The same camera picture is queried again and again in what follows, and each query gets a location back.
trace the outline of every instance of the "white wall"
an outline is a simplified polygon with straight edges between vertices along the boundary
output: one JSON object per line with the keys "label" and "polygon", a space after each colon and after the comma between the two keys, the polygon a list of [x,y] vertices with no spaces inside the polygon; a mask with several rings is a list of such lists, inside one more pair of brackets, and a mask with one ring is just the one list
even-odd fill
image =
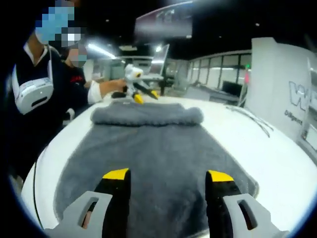
{"label": "white wall", "polygon": [[303,48],[277,43],[273,38],[252,39],[252,71],[245,107],[296,141],[312,86],[310,67],[315,55]]}
{"label": "white wall", "polygon": [[93,59],[88,59],[86,61],[86,63],[84,64],[83,70],[84,70],[84,75],[85,75],[86,81],[87,82],[91,81],[92,77],[93,77],[93,71],[94,71]]}

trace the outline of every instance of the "glass wall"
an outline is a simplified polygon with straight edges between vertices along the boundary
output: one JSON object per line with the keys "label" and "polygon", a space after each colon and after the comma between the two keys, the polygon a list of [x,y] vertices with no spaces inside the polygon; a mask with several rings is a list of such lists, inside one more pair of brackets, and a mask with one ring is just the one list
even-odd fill
{"label": "glass wall", "polygon": [[188,70],[188,81],[212,89],[222,89],[224,81],[244,83],[248,69],[251,77],[251,54],[232,54],[193,60]]}

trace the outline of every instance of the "hand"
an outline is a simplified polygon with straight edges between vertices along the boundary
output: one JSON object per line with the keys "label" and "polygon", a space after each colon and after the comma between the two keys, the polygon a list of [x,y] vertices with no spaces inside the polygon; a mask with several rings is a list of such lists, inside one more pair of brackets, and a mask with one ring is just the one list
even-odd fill
{"label": "hand", "polygon": [[119,92],[123,92],[123,88],[127,85],[124,79],[113,80],[115,85],[115,90]]}

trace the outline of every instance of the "person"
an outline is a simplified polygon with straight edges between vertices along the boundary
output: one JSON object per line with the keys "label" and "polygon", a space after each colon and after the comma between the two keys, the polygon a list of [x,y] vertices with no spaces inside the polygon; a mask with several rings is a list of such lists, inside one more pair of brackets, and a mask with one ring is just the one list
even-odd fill
{"label": "person", "polygon": [[[17,107],[14,86],[48,76],[52,63],[53,93],[49,100],[25,113]],[[122,89],[122,82],[100,84],[100,98],[88,100],[82,88],[71,83],[65,73],[60,56],[50,46],[41,43],[33,32],[21,52],[18,54],[11,77],[11,90],[7,93],[5,117],[5,157],[11,166],[11,173],[26,179],[33,163],[48,143],[62,129],[64,114],[69,108],[76,108],[87,102],[94,103],[106,93]]]}
{"label": "person", "polygon": [[112,91],[122,91],[126,83],[123,79],[103,82],[103,79],[97,79],[87,82],[82,67],[87,59],[86,48],[83,44],[77,43],[70,47],[68,56],[64,61],[65,77],[73,85],[71,90],[76,91],[78,95],[72,100],[72,106],[75,111],[100,102],[103,97]]}

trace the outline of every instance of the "black jacket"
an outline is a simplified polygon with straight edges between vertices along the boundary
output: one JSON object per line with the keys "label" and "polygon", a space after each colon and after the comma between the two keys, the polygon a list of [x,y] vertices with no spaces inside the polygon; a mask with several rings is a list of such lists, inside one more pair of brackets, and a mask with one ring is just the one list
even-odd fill
{"label": "black jacket", "polygon": [[[47,53],[34,66],[23,50],[16,62],[19,84],[47,77],[49,59]],[[5,104],[5,158],[23,179],[42,150],[61,130],[66,111],[87,104],[87,89],[71,83],[64,66],[59,55],[52,51],[53,95],[47,103],[25,115],[18,111],[13,92],[8,93]]]}

